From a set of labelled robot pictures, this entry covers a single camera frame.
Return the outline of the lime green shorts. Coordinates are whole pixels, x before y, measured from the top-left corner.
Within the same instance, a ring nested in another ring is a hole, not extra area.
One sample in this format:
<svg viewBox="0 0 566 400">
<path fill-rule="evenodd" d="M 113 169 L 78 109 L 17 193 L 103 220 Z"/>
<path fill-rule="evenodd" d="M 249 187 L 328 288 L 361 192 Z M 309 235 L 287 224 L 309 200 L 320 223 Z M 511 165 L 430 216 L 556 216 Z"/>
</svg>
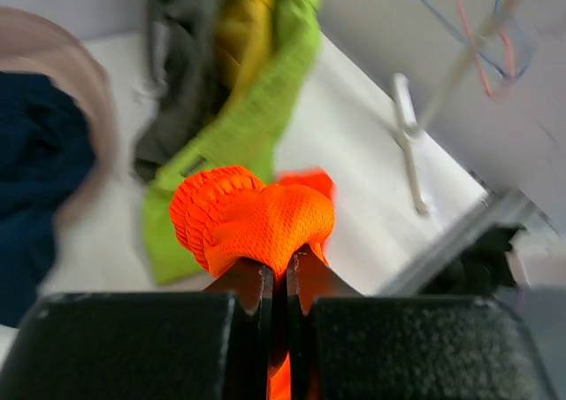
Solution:
<svg viewBox="0 0 566 400">
<path fill-rule="evenodd" d="M 241 165 L 262 181 L 273 177 L 275 146 L 291 119 L 302 85 L 321 43 L 317 13 L 322 0 L 275 0 L 272 55 L 248 92 L 225 107 L 228 91 L 219 82 L 217 30 L 216 95 L 203 128 L 146 183 L 143 241 L 154 280 L 165 285 L 199 272 L 194 256 L 180 245 L 169 217 L 173 194 L 188 176 Z"/>
</svg>

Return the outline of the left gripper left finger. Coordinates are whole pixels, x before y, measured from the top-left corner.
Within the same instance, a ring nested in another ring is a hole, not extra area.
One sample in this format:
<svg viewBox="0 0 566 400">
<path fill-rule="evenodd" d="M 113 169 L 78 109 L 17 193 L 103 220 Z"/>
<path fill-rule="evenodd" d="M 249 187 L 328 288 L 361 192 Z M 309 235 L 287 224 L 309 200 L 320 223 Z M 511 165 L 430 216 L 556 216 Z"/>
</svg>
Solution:
<svg viewBox="0 0 566 400">
<path fill-rule="evenodd" d="M 1 370 L 4 399 L 264 399 L 274 277 L 242 259 L 201 292 L 46 296 Z"/>
</svg>

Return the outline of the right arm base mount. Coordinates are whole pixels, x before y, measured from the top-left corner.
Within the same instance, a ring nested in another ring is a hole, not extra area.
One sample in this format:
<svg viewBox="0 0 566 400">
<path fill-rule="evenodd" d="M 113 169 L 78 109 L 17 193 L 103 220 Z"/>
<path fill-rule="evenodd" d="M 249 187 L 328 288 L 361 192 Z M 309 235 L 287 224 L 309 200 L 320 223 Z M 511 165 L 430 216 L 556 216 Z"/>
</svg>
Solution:
<svg viewBox="0 0 566 400">
<path fill-rule="evenodd" d="M 507 254 L 514 250 L 511 240 L 524 230 L 521 224 L 489 227 L 423 286 L 419 294 L 492 296 L 500 287 L 516 288 Z"/>
</svg>

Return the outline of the yellow shorts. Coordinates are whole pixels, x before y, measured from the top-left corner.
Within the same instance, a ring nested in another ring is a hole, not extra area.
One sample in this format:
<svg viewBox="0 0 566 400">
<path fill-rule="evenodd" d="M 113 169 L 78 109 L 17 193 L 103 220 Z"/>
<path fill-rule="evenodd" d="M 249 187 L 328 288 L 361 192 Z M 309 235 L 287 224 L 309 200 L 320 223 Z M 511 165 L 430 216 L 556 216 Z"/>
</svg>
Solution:
<svg viewBox="0 0 566 400">
<path fill-rule="evenodd" d="M 242 99 L 272 55 L 275 0 L 225 0 L 217 30 L 219 82 L 225 107 Z"/>
</svg>

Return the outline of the navy blue shorts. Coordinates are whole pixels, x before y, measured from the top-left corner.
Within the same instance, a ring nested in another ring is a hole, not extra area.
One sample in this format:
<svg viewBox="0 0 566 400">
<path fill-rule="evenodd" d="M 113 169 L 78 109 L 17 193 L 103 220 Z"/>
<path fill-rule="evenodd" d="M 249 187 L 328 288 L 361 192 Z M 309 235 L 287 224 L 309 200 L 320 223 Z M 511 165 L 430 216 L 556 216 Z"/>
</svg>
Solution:
<svg viewBox="0 0 566 400">
<path fill-rule="evenodd" d="M 17 327 L 56 261 L 58 209 L 96 161 L 75 100 L 40 73 L 1 74 L 1 323 Z"/>
</svg>

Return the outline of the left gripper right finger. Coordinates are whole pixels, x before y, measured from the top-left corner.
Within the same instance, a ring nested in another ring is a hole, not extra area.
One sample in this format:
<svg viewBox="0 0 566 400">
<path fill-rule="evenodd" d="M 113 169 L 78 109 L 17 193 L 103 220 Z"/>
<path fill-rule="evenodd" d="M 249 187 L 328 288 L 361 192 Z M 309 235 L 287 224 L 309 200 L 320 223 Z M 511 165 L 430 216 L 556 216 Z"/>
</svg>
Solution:
<svg viewBox="0 0 566 400">
<path fill-rule="evenodd" d="M 287 266 L 294 399 L 554 399 L 531 335 L 474 296 L 363 296 L 309 247 Z"/>
</svg>

